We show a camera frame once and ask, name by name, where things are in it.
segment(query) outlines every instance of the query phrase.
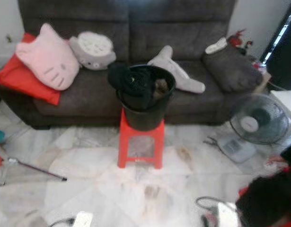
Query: fire extinguisher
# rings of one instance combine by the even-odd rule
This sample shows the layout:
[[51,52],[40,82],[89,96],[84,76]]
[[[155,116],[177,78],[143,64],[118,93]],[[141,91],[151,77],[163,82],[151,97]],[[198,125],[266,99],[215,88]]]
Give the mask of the fire extinguisher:
[[233,47],[238,47],[242,44],[242,40],[240,39],[240,36],[242,36],[242,33],[246,30],[244,28],[243,30],[237,31],[234,35],[231,35],[228,38],[228,42],[233,46]]

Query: sofa armrest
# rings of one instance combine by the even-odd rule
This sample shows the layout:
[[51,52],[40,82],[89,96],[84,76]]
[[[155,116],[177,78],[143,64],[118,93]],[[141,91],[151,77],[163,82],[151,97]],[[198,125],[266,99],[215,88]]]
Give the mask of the sofa armrest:
[[202,61],[224,92],[254,90],[261,84],[261,73],[233,46],[205,54]]

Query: power strip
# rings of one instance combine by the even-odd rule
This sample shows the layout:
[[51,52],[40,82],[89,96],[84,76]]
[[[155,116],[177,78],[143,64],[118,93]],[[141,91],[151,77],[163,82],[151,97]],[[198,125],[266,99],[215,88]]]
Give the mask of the power strip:
[[81,211],[77,214],[73,227],[90,227],[93,214]]

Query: white wall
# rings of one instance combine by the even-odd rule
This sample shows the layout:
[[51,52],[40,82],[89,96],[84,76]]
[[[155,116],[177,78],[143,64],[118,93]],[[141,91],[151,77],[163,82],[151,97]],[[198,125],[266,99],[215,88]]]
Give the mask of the white wall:
[[238,0],[228,35],[246,28],[241,39],[244,42],[253,40],[248,54],[260,58],[290,4],[291,0]]
[[[238,0],[228,34],[247,28],[242,39],[254,41],[248,53],[259,58],[290,3],[291,0]],[[17,0],[0,0],[0,43],[6,43],[6,34],[19,41],[23,32]]]
[[23,32],[17,0],[0,0],[0,44],[7,42],[7,34],[14,41],[21,40]]

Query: plastic stool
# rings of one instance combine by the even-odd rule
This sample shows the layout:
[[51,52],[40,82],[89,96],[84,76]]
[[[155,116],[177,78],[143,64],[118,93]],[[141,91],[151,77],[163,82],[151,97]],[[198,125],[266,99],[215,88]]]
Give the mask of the plastic stool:
[[[154,157],[128,157],[128,146],[130,137],[132,136],[151,136],[155,140]],[[120,141],[119,141],[119,155],[118,166],[125,168],[126,162],[152,162],[156,169],[162,168],[162,155],[164,146],[164,120],[160,125],[150,131],[138,131],[129,126],[124,110],[121,112],[120,122]]]

